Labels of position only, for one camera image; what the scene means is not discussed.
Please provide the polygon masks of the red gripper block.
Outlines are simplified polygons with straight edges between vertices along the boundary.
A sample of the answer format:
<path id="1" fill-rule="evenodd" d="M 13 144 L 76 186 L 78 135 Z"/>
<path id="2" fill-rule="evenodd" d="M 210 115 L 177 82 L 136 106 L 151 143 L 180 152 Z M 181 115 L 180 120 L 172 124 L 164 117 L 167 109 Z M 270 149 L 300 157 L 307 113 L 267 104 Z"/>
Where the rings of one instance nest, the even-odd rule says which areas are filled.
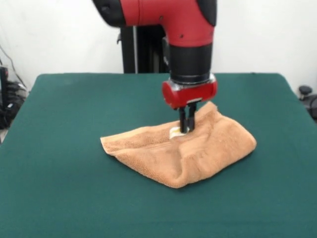
<path id="1" fill-rule="evenodd" d="M 174 83 L 171 79 L 162 83 L 162 94 L 164 101 L 172 108 L 178 109 L 179 126 L 181 133 L 187 133 L 195 129 L 195 112 L 197 102 L 208 101 L 217 93 L 217 80 L 214 75 L 207 82 L 197 85 L 181 85 Z M 186 119 L 185 106 L 189 107 Z"/>

